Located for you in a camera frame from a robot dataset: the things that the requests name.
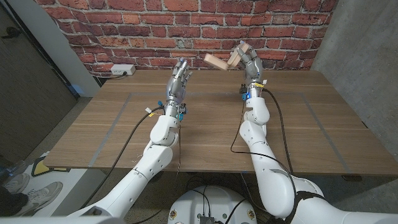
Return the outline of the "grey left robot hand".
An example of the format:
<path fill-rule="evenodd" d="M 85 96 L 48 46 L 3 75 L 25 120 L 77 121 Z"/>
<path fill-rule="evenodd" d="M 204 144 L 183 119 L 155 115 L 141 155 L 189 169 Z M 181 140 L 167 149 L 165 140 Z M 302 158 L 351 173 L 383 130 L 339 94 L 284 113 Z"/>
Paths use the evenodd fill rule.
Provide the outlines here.
<path fill-rule="evenodd" d="M 186 94 L 186 85 L 193 72 L 189 71 L 190 66 L 187 59 L 181 58 L 173 68 L 172 76 L 166 86 L 165 115 L 176 117 L 180 105 Z"/>

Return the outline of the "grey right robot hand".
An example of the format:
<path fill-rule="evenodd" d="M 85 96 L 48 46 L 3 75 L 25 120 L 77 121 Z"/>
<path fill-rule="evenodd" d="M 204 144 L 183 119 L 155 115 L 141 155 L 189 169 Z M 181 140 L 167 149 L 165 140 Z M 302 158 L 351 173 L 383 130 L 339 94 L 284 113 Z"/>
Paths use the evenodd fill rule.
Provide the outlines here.
<path fill-rule="evenodd" d="M 262 85 L 263 66 L 262 60 L 256 50 L 244 41 L 240 41 L 235 48 L 238 54 L 239 64 L 244 69 L 244 80 L 246 82 L 246 100 L 253 97 L 260 97 Z"/>

